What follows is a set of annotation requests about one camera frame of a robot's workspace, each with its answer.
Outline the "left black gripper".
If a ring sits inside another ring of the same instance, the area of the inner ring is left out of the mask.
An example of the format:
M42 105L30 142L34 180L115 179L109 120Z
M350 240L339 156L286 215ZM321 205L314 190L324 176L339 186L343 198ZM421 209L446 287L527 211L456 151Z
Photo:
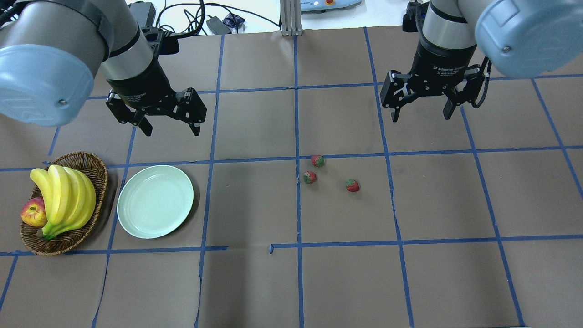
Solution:
M207 107L194 88L177 93L173 91L157 59L135 77L124 80L107 77L106 81L113 90L108 94L106 105L119 123L132 124L150 137L153 127L145 117L145 111L141 110L145 108L148 115L165 115L187 123L192 133L200 136Z

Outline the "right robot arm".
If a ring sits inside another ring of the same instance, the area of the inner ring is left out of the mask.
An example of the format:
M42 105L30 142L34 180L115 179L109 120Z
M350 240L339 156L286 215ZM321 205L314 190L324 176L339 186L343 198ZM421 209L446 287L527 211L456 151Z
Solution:
M381 105L400 111L422 97L447 99L443 115L469 103L479 108L492 68L506 77L532 78L572 62L582 52L580 0L411 1L402 29L419 42L407 73L391 70Z

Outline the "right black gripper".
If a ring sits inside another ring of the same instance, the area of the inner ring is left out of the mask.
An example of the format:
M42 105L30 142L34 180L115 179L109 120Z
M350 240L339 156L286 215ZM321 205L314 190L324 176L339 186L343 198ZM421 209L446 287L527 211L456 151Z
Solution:
M409 73L389 71L385 77L380 101L384 108L391 110L392 122L398 121L400 111L413 101L413 95L439 96L444 92L447 97L443 109L446 120L465 102L479 108L487 96L488 65L469 67L476 48L477 45L452 50L432 43L419 43ZM462 81L465 86L458 91L456 86Z

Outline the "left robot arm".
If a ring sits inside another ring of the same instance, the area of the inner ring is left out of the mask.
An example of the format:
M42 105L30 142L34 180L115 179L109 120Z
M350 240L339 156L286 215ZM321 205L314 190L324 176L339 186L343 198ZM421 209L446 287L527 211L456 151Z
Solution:
M123 0L3 0L1 114L69 124L101 73L111 87L106 106L119 123L150 136L147 116L167 116L198 136L206 106L194 88L174 91L158 61L179 52L181 38L140 24Z

